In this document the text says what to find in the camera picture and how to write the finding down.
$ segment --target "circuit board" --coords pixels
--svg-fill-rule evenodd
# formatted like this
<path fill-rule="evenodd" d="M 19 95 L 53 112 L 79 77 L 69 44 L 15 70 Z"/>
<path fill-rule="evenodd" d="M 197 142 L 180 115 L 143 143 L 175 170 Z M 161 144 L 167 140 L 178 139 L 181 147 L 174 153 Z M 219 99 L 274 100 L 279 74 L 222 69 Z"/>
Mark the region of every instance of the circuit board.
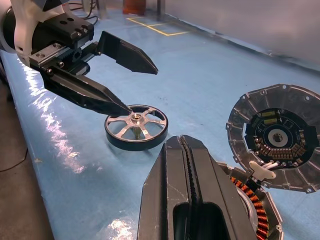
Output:
<path fill-rule="evenodd" d="M 288 110 L 270 108 L 257 113 L 246 125 L 248 149 L 265 163 L 278 162 L 282 168 L 306 163 L 319 146 L 317 131 Z"/>

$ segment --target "white wall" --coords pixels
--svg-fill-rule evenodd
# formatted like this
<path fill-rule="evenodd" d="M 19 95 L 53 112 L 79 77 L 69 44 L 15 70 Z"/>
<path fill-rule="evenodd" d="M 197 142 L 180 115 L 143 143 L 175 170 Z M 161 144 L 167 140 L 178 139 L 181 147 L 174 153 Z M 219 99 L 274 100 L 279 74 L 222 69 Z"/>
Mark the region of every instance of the white wall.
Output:
<path fill-rule="evenodd" d="M 153 6 L 156 0 L 147 0 Z M 320 0 L 165 0 L 165 12 L 250 44 L 320 64 Z"/>

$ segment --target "robotic arm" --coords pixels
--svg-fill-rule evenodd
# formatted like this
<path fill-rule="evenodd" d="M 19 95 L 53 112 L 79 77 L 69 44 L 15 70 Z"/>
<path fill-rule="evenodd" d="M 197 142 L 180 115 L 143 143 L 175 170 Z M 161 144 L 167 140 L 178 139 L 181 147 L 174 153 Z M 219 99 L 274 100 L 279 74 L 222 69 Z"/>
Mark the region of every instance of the robotic arm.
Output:
<path fill-rule="evenodd" d="M 47 90 L 101 114 L 129 115 L 131 110 L 108 88 L 85 76 L 87 62 L 104 54 L 132 72 L 157 74 L 157 67 L 141 49 L 106 31 L 99 42 L 83 47 L 93 39 L 94 26 L 65 13 L 66 2 L 1 0 L 0 47 L 39 71 Z"/>

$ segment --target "metal wheel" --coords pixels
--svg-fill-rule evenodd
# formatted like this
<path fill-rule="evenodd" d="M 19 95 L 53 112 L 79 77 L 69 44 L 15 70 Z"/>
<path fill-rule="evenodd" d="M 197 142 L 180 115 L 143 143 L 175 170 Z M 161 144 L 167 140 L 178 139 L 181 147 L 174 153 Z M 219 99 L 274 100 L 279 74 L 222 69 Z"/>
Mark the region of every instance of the metal wheel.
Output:
<path fill-rule="evenodd" d="M 105 120 L 106 137 L 112 145 L 127 151 L 143 151 L 156 147 L 166 139 L 169 122 L 162 111 L 147 105 L 129 105 L 128 107 L 132 110 L 130 115 L 108 116 Z M 125 126 L 114 133 L 110 125 L 116 122 L 123 122 Z M 159 128 L 157 134 L 151 134 L 146 127 L 148 123 L 159 125 L 162 129 Z M 134 139 L 126 136 L 129 131 L 134 134 Z"/>

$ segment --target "blue table surface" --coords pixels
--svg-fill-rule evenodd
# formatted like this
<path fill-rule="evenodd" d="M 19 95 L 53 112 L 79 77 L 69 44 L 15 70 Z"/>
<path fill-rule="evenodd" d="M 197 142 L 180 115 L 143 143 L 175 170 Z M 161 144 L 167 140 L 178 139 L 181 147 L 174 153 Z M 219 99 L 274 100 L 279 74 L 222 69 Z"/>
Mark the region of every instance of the blue table surface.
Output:
<path fill-rule="evenodd" d="M 236 166 L 225 124 L 242 94 L 279 83 L 320 93 L 317 74 L 196 31 L 165 36 L 118 10 L 109 14 L 97 24 L 94 40 L 108 30 L 142 48 L 159 73 L 132 73 L 100 56 L 89 62 L 88 77 L 128 105 L 159 108 L 169 119 L 168 138 L 198 138 L 216 161 Z M 115 148 L 106 139 L 105 115 L 45 90 L 40 74 L 17 55 L 1 56 L 55 239 L 136 239 L 143 183 L 162 146 L 143 152 Z M 283 218 L 285 240 L 320 239 L 320 192 L 268 191 Z"/>

